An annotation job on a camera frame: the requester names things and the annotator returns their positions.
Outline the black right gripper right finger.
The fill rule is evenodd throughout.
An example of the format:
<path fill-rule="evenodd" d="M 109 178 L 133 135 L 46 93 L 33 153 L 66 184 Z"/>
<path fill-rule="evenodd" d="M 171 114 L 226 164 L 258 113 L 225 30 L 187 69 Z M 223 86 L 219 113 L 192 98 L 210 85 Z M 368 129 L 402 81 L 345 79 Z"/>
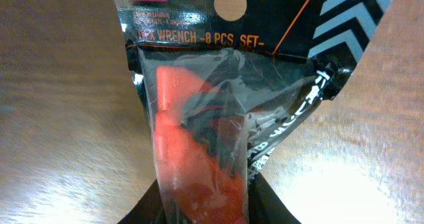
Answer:
<path fill-rule="evenodd" d="M 248 187 L 248 214 L 250 224 L 301 223 L 283 204 L 262 174 L 258 174 Z"/>

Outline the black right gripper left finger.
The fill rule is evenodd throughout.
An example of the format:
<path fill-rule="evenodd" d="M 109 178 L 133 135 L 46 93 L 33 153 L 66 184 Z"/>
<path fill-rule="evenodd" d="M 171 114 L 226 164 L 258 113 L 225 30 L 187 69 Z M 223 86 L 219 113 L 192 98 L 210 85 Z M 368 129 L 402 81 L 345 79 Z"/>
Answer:
<path fill-rule="evenodd" d="M 118 224 L 166 224 L 166 216 L 156 180 Z"/>

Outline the silver triangular snack packet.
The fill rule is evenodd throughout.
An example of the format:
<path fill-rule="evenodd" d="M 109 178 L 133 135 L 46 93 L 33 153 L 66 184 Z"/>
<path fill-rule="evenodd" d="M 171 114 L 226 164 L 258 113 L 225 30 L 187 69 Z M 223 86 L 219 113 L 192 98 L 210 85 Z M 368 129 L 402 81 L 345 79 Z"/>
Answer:
<path fill-rule="evenodd" d="M 338 95 L 392 0 L 114 2 L 166 223 L 249 223 L 249 185 Z"/>

